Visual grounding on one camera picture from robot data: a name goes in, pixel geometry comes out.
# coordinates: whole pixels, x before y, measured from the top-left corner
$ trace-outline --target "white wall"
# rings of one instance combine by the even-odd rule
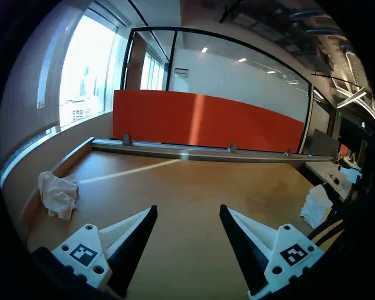
[[[175,68],[188,69],[188,77],[175,77]],[[308,90],[308,84],[287,84],[275,74],[246,62],[202,53],[175,49],[170,91],[204,94],[247,103],[274,111],[305,123],[309,100],[297,89]]]
[[[50,171],[88,138],[111,138],[112,136],[113,113],[108,112],[49,138],[28,153],[12,169],[4,182],[2,193],[11,219],[22,238],[26,237],[26,231],[20,223],[21,212],[34,189],[38,187],[39,174]]]

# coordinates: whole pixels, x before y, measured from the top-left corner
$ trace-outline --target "window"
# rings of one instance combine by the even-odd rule
[[[66,52],[59,97],[61,127],[105,110],[109,61],[117,27],[91,10],[89,16],[94,19],[82,16]]]
[[[162,90],[164,78],[164,65],[160,64],[146,52],[143,70],[141,73],[141,90]]]

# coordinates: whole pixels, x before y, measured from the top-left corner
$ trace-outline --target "white cloth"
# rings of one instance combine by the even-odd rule
[[[331,200],[329,200],[324,187],[319,184],[309,190],[300,216],[304,217],[304,220],[315,229],[325,221],[331,207]]]
[[[58,215],[63,220],[71,219],[78,197],[78,181],[73,175],[58,178],[49,171],[40,173],[38,187],[41,201],[50,217]]]

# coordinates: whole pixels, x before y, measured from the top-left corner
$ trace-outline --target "wooden table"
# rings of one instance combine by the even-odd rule
[[[40,206],[27,246],[52,250],[86,223],[99,229],[151,205],[158,219],[127,299],[247,299],[248,287],[222,226],[226,204],[267,226],[300,217],[313,186],[285,163],[172,160],[93,151],[71,170],[80,181],[71,221]]]
[[[305,166],[316,174],[323,182],[331,185],[339,194],[342,201],[346,200],[350,188],[352,187],[352,183],[348,181],[346,174],[338,170],[337,164],[332,161],[316,161],[306,162]],[[334,183],[330,174],[339,179],[339,184]]]

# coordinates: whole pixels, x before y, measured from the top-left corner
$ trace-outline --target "ceiling light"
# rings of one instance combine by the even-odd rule
[[[321,99],[324,99],[324,97],[322,97],[322,95],[320,94],[320,92],[317,91],[316,89],[314,89],[314,93],[316,93],[316,95],[317,95],[318,97],[320,97]]]
[[[351,92],[349,92],[348,90],[345,90],[344,88],[341,88],[340,86],[337,86],[336,87],[336,91],[338,91],[339,93],[347,96],[347,97],[351,97],[353,94]]]
[[[353,95],[351,95],[350,97],[348,97],[346,100],[343,100],[342,102],[340,102],[336,108],[340,109],[342,108],[343,106],[346,106],[347,104],[350,104],[352,103],[353,101],[356,101],[357,99],[365,96],[367,94],[366,91],[364,91],[364,88],[362,87],[359,91],[356,91]]]

